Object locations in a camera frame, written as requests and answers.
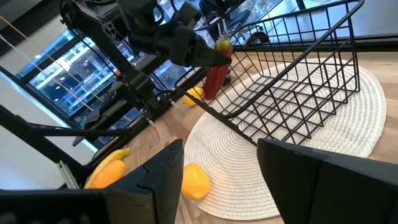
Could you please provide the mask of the black aluminium side frame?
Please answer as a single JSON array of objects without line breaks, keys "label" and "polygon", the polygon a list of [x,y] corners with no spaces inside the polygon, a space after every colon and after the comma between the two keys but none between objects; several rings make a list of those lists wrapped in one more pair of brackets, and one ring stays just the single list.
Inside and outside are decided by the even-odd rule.
[{"label": "black aluminium side frame", "polygon": [[[33,147],[54,164],[63,161],[71,170],[76,178],[78,185],[81,187],[88,176],[93,173],[97,165],[113,151],[127,145],[129,141],[135,138],[140,132],[149,126],[147,121],[143,119],[134,123],[133,126],[119,130],[104,129],[73,129],[62,128],[57,126],[48,126],[44,124],[35,124],[26,121],[20,116],[12,113],[4,106],[0,105],[0,125],[10,131],[20,140]],[[113,141],[109,146],[100,150],[95,157],[86,165],[80,164],[77,160],[69,156],[66,152],[56,146],[47,138],[49,136],[57,137],[102,137],[112,136],[117,140]]]}]

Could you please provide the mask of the orange-yellow mango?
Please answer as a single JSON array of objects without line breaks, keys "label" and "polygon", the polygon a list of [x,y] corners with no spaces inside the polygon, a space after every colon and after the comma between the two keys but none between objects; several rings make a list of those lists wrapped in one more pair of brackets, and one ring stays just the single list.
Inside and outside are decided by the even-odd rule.
[{"label": "orange-yellow mango", "polygon": [[88,184],[88,189],[103,189],[113,182],[119,180],[125,170],[125,163],[117,160],[108,164],[106,167],[101,169]]}]

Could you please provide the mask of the yellow-orange round fruit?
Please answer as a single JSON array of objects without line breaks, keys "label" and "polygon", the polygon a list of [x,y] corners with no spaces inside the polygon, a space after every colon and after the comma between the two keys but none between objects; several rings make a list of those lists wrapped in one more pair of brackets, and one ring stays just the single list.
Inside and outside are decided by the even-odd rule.
[{"label": "yellow-orange round fruit", "polygon": [[201,200],[210,191],[210,180],[198,164],[187,164],[183,169],[181,193],[190,200]]}]

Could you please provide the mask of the black office chair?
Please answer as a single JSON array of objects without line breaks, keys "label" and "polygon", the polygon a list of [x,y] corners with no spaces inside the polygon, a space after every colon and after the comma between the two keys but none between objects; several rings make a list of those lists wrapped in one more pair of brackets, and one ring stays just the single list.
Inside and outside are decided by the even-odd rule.
[{"label": "black office chair", "polygon": [[263,26],[245,26],[251,11],[245,9],[225,21],[226,34],[233,46],[251,46],[270,42]]}]

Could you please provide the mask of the silver aluminium bracket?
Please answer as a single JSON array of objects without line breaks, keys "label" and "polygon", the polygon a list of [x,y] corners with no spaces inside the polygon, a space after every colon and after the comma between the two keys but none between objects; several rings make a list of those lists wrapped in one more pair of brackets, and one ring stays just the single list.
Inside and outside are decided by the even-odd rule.
[{"label": "silver aluminium bracket", "polygon": [[73,176],[71,170],[63,161],[59,161],[57,163],[57,167],[65,181],[66,186],[69,189],[79,189],[80,188],[80,186],[78,185],[76,178]]}]

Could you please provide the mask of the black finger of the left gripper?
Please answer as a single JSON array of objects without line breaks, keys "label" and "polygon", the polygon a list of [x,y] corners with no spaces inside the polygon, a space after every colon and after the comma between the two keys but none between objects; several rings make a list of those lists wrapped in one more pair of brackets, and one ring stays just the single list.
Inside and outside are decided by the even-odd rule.
[{"label": "black finger of the left gripper", "polygon": [[196,67],[229,65],[231,61],[230,57],[210,48],[205,42],[199,42],[195,46],[194,66]]}]

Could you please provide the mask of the white round woven placemat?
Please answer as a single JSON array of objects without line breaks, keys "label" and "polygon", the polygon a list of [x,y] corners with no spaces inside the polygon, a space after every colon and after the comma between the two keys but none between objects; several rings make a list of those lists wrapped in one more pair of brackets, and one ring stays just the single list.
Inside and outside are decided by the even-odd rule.
[{"label": "white round woven placemat", "polygon": [[387,103],[366,60],[308,58],[281,79],[280,63],[224,91],[204,113],[185,144],[185,163],[197,164],[210,191],[196,202],[210,215],[260,220],[279,211],[262,177],[256,143],[268,138],[369,157],[384,129]]}]

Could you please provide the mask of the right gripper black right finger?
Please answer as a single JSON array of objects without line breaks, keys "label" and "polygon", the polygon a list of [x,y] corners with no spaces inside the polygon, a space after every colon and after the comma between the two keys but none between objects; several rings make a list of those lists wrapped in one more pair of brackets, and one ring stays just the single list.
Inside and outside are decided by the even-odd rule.
[{"label": "right gripper black right finger", "polygon": [[398,224],[398,164],[270,139],[257,159],[285,224]]}]

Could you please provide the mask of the yellow lemon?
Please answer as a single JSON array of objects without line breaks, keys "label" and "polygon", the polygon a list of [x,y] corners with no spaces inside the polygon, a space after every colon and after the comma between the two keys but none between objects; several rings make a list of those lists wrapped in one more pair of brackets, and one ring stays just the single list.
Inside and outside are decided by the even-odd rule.
[{"label": "yellow lemon", "polygon": [[197,103],[193,100],[193,98],[200,100],[204,94],[203,88],[193,87],[187,90],[187,95],[183,96],[183,104],[187,106],[195,106]]}]

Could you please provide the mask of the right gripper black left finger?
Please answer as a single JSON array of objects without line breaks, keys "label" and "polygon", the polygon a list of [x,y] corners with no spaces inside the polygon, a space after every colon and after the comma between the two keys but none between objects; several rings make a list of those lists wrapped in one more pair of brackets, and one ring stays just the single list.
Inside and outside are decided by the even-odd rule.
[{"label": "right gripper black left finger", "polygon": [[174,224],[182,178],[176,139],[105,189],[0,190],[0,224]]}]

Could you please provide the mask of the yellow banana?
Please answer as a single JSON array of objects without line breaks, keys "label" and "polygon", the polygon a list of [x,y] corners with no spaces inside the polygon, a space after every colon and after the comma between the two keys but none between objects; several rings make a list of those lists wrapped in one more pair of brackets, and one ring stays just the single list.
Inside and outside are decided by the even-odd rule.
[{"label": "yellow banana", "polygon": [[95,168],[93,173],[88,177],[86,183],[85,183],[85,188],[88,188],[89,185],[91,184],[92,180],[94,177],[97,175],[98,172],[100,172],[103,168],[105,168],[108,164],[114,162],[114,161],[121,161],[124,159],[129,153],[131,152],[130,148],[126,149],[118,149],[112,152],[110,155],[108,155],[106,158],[104,158]]}]

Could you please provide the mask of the large glass window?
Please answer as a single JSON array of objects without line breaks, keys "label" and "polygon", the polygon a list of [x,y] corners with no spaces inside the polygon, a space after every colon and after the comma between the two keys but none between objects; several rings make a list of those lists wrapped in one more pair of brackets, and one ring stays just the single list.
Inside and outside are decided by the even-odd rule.
[{"label": "large glass window", "polygon": [[[82,128],[88,122],[90,113],[98,110],[110,96],[106,92],[112,84],[116,84],[115,75],[119,71],[93,40],[84,37],[81,41],[75,34],[77,31],[65,30],[44,49],[34,47],[35,56],[18,49],[28,63],[18,71],[17,76],[24,79],[27,87],[32,87],[40,97],[49,101],[50,106],[59,110],[62,118]],[[145,58],[143,53],[137,55],[132,52],[127,39],[114,44],[132,65],[138,65]],[[162,63],[150,75],[156,86],[154,92],[174,89],[175,81],[187,71],[188,68],[169,61]],[[130,127],[142,117],[142,110],[132,106],[116,121],[111,121],[108,129]]]}]

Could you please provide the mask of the dark red pepper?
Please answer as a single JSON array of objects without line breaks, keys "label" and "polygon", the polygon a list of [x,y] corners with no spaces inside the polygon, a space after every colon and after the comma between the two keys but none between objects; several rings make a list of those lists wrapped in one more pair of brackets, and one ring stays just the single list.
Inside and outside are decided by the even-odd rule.
[{"label": "dark red pepper", "polygon": [[[215,50],[216,52],[231,58],[233,45],[229,39],[220,39],[216,41]],[[212,100],[216,97],[224,83],[229,65],[230,62],[227,65],[212,66],[208,69],[205,85],[203,87],[206,100]]]}]

